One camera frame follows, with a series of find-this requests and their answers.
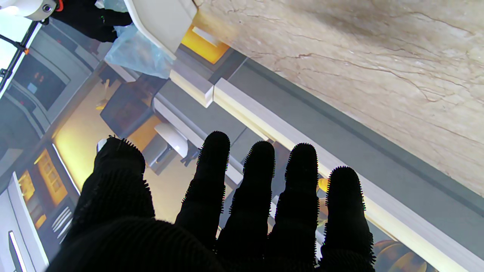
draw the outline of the floor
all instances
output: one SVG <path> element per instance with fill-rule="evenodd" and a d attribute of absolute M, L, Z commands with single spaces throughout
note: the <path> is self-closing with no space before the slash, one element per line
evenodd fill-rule
<path fill-rule="evenodd" d="M 195 2 L 197 27 L 484 194 L 484 2 Z"/>

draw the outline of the white object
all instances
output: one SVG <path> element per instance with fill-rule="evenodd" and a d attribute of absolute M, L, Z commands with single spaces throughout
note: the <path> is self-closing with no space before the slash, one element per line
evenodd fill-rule
<path fill-rule="evenodd" d="M 124 0 L 138 30 L 173 60 L 192 25 L 197 7 L 191 0 Z"/>
<path fill-rule="evenodd" d="M 202 39 L 205 41 L 211 43 L 213 46 L 218 46 L 220 44 L 220 41 L 217 38 L 199 29 L 198 27 L 193 27 L 192 31 L 198 36 L 202 37 Z"/>
<path fill-rule="evenodd" d="M 172 124 L 161 123 L 156 125 L 154 129 L 182 158 L 187 156 L 187 139 Z"/>
<path fill-rule="evenodd" d="M 0 0 L 0 10 L 32 21 L 46 19 L 56 7 L 54 0 Z"/>

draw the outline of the hand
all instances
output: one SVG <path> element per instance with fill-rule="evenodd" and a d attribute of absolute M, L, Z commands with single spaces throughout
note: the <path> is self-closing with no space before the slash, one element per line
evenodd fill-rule
<path fill-rule="evenodd" d="M 274 175 L 274 148 L 256 143 L 244 164 L 226 227 L 215 239 L 225 194 L 230 142 L 221 132 L 210 134 L 198 159 L 175 225 L 213 250 L 227 271 L 374 271 L 373 238 L 364 218 L 360 182 L 349 167 L 330 176 L 323 259 L 315 260 L 318 217 L 318 161 L 310 144 L 291 152 L 286 189 L 277 203 L 275 226 L 267 235 Z"/>

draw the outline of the wall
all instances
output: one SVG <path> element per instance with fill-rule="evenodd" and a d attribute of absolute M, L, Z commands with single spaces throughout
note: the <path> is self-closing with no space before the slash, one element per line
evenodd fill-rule
<path fill-rule="evenodd" d="M 97 84 L 58 130 L 53 142 L 79 189 L 92 173 L 96 145 L 113 134 L 99 116 L 96 105 L 105 97 L 104 85 Z"/>

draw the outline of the light fixture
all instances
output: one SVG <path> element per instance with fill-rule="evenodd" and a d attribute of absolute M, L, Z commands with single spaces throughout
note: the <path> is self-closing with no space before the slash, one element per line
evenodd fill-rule
<path fill-rule="evenodd" d="M 17 254 L 18 262 L 20 263 L 20 268 L 22 269 L 21 272 L 27 272 L 27 268 L 25 267 L 24 259 L 22 258 L 22 254 L 20 253 L 20 248 L 18 248 L 17 240 L 15 239 L 15 235 L 13 231 L 9 231 L 8 235 L 10 236 L 10 240 L 14 245 L 15 253 Z"/>
<path fill-rule="evenodd" d="M 62 166 L 63 166 L 63 167 L 64 167 L 64 169 L 65 169 L 65 172 L 66 172 L 66 173 L 67 173 L 67 175 L 69 176 L 69 179 L 71 180 L 72 185 L 74 185 L 74 188 L 76 189 L 77 193 L 80 195 L 80 194 L 81 194 L 81 192 L 79 191 L 79 189 L 77 188 L 76 184 L 74 183 L 74 180 L 72 179 L 71 174 L 69 174 L 69 170 L 68 170 L 68 169 L 67 169 L 67 167 L 65 166 L 64 161 L 62 160 L 61 155 L 59 154 L 59 151 L 57 151 L 56 145 L 55 145 L 54 143 L 52 143 L 52 147 L 53 147 L 53 148 L 54 148 L 54 150 L 56 151 L 57 157 L 59 158 L 60 163 L 62 163 Z"/>

